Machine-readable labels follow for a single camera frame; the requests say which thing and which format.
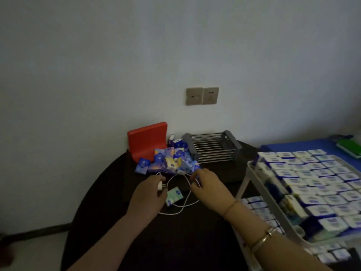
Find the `person's left hand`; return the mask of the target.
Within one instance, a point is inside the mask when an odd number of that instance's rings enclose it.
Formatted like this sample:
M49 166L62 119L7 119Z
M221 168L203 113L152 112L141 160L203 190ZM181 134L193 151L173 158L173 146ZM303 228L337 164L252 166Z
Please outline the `person's left hand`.
M149 201L147 197L147 179L136 187L126 213L126 216L131 221L142 227L146 227L165 205L165 202Z

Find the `person's right hand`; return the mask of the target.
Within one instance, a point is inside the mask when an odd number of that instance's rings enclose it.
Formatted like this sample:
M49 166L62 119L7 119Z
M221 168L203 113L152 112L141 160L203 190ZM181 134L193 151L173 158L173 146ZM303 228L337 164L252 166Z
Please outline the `person's right hand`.
M226 218L226 214L237 203L237 200L220 181L218 176L210 171L210 190L196 196L206 207Z

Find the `person's right forearm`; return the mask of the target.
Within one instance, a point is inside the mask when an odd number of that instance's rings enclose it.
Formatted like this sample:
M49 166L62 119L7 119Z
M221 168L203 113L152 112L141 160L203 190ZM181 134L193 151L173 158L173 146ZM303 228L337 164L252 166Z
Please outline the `person's right forearm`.
M225 219L249 249L270 227L239 201L231 207ZM253 255L264 271L333 271L278 231Z

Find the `person's left forearm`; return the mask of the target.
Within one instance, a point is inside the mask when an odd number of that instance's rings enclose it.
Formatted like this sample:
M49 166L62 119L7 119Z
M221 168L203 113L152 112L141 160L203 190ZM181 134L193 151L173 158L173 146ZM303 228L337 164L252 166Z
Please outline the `person's left forearm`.
M67 271L117 271L130 245L150 221L126 214Z

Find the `pile of blue tissue packets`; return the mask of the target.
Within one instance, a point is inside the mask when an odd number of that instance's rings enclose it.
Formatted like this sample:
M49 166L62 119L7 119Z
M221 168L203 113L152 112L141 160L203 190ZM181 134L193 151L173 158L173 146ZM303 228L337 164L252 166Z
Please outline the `pile of blue tissue packets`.
M169 136L167 147L154 149L153 161L140 158L135 167L135 173L164 172L172 175L191 175L201 169L198 156L195 152L190 135L175 139L174 134Z

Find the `light green tissue packet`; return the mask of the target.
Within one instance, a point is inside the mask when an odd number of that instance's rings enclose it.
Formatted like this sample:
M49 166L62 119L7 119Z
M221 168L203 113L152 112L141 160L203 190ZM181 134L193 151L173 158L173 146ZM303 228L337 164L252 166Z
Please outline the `light green tissue packet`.
M167 191L167 198L165 201L165 205L167 207L174 205L176 202L182 200L184 198L182 192L178 187L174 187Z

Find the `grey metal dish rack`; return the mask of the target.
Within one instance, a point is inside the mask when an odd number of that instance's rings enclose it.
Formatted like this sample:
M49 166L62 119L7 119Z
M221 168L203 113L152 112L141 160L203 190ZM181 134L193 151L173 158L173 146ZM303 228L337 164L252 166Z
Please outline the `grey metal dish rack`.
M182 141L188 145L192 159L199 164L234 161L242 150L240 142L228 130L205 134L185 133Z

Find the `red plastic bin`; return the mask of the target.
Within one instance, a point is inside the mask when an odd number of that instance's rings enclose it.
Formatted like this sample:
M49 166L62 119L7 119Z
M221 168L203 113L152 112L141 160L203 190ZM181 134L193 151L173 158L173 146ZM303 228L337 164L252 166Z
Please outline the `red plastic bin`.
M165 149L166 133L168 124L166 122L152 124L127 132L129 152L135 163L141 158L154 161L155 149Z

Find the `white tiered cart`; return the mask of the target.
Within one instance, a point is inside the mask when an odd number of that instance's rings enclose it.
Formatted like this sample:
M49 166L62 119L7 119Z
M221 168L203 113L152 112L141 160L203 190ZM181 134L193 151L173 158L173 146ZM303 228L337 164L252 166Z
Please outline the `white tiered cart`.
M361 233L356 233L354 235L345 236L345 237L333 237L326 239L324 241L318 242L308 242L304 239L305 232L301 229L299 225L294 225L287 218L285 213L276 203L272 194L269 192L267 186L265 185L265 173L258 172L255 166L252 165L252 162L247 163L247 169L245 173L244 180L237 192L236 198L243 199L246 196L247 188L249 184L252 184L257 190L260 196L263 196L265 202L269 204L271 213L280 221L281 227L285 229L286 236L293 242L301 245L304 248L325 246L329 244L334 244L336 242L345 242L347 248L350 250L352 258L350 260L344 260L338 263L332 264L332 269L334 271L361 271L361 254L358 254L356 248L361 249Z

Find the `rows of white tissue packets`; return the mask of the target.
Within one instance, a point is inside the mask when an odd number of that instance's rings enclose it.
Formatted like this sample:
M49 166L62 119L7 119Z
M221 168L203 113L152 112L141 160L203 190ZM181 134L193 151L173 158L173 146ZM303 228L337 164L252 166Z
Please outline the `rows of white tissue packets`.
M308 242L361 233L361 172L323 150L259 152L252 165Z
M261 196L242 198L240 201L242 201L243 204L245 204L252 212L270 226L275 227L279 233L286 236L285 230L270 211ZM350 254L345 242L335 242L327 245L313 246L310 248L304 248L304 250L324 264L352 260L352 255Z

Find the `gold bangle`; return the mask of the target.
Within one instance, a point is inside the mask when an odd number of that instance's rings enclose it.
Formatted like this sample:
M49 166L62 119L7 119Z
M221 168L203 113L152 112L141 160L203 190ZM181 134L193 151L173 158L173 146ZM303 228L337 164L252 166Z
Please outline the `gold bangle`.
M278 231L278 227L270 226L268 229L264 231L263 236L257 240L251 247L250 252L254 254L263 244L273 236L274 232Z

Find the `green flat box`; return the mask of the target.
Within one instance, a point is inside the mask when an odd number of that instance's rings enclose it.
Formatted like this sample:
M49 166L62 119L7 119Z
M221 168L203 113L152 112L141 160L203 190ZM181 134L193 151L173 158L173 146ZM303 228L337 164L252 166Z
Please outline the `green flat box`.
M352 139L339 139L336 146L352 156L354 159L361 159L361 145Z

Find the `grey wall socket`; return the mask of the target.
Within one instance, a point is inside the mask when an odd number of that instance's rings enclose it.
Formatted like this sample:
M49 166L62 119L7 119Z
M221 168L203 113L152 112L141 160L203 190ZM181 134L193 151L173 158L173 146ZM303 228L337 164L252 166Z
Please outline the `grey wall socket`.
M202 105L213 105L217 103L219 87L203 88Z
M202 105L203 91L202 87L187 88L186 106Z

